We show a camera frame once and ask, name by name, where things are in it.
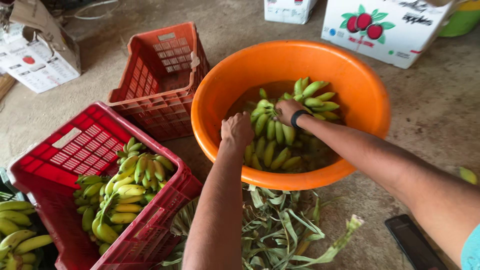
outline white cardboard box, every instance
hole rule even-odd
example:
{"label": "white cardboard box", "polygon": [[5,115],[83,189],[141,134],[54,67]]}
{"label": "white cardboard box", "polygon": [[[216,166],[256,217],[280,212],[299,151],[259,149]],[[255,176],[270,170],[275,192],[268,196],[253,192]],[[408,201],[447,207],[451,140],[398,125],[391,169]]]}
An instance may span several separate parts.
{"label": "white cardboard box", "polygon": [[80,76],[78,45],[39,0],[16,0],[8,31],[0,29],[0,67],[42,93]]}
{"label": "white cardboard box", "polygon": [[408,68],[436,38],[455,6],[449,2],[437,7],[422,0],[329,0],[322,38]]}
{"label": "white cardboard box", "polygon": [[304,25],[317,0],[264,0],[265,20]]}

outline crate handle hole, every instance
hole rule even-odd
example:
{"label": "crate handle hole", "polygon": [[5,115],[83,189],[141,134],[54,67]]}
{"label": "crate handle hole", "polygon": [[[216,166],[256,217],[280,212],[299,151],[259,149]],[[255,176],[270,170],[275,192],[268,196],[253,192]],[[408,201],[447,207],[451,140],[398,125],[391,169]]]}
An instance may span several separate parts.
{"label": "crate handle hole", "polygon": [[82,131],[76,127],[72,128],[67,134],[65,134],[62,138],[52,144],[53,147],[61,149],[64,147],[69,141],[73,138],[77,137]]}
{"label": "crate handle hole", "polygon": [[164,41],[167,39],[175,38],[175,33],[168,33],[160,36],[156,36],[158,38],[158,41]]}

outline apple print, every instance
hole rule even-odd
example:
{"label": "apple print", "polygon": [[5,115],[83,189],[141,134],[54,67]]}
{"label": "apple print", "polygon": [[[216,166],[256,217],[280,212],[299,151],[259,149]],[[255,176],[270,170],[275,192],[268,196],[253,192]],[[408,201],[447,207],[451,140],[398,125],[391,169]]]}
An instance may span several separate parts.
{"label": "apple print", "polygon": [[35,60],[30,55],[25,55],[22,60],[29,65],[35,64]]}
{"label": "apple print", "polygon": [[384,31],[381,25],[370,25],[367,27],[367,35],[371,39],[378,39]]}
{"label": "apple print", "polygon": [[348,22],[347,22],[347,30],[350,32],[350,33],[356,33],[358,32],[358,29],[355,27],[355,22],[357,21],[357,17],[356,16],[352,16],[350,17],[350,19],[348,19]]}
{"label": "apple print", "polygon": [[357,18],[357,30],[365,30],[372,24],[372,16],[367,13],[362,13]]}

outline green leaf illustration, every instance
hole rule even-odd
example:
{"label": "green leaf illustration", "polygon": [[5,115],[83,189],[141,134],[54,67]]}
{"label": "green leaf illustration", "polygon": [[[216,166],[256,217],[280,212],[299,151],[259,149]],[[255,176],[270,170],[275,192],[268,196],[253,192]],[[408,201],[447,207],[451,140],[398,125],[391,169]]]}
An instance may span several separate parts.
{"label": "green leaf illustration", "polygon": [[382,44],[385,44],[385,35],[382,34],[378,39],[377,39],[378,43],[382,43]]}
{"label": "green leaf illustration", "polygon": [[385,18],[387,15],[388,15],[388,13],[384,13],[384,12],[377,13],[375,16],[372,16],[372,21],[374,21],[374,22],[380,21],[383,18]]}
{"label": "green leaf illustration", "polygon": [[348,20],[344,20],[342,24],[340,25],[340,28],[346,28],[347,27],[347,22]]}
{"label": "green leaf illustration", "polygon": [[382,22],[380,23],[380,25],[385,29],[392,29],[393,27],[395,27],[395,24],[394,23],[391,23],[391,22]]}
{"label": "green leaf illustration", "polygon": [[362,13],[365,13],[365,8],[362,5],[360,5],[359,6],[359,14],[362,14]]}
{"label": "green leaf illustration", "polygon": [[344,13],[344,14],[342,14],[342,17],[344,19],[347,19],[347,20],[350,19],[352,16],[356,16],[355,13]]}

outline forearm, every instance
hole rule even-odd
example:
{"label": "forearm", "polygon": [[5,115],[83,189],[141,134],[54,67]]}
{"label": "forearm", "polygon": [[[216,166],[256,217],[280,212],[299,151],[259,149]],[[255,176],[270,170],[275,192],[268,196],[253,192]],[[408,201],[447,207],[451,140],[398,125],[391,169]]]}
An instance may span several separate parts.
{"label": "forearm", "polygon": [[222,141],[192,222],[183,269],[241,269],[243,150]]}
{"label": "forearm", "polygon": [[300,117],[297,124],[405,203],[459,265],[463,243],[480,223],[480,190],[410,152],[346,126]]}

